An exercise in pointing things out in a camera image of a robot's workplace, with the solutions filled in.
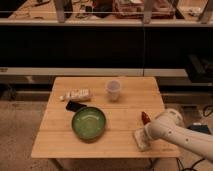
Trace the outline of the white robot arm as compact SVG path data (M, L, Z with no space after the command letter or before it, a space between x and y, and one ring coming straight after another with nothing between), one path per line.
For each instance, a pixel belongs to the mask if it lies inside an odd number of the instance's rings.
M181 127L182 115L175 109L165 109L143 128L145 142L157 139L182 147L213 163L213 135Z

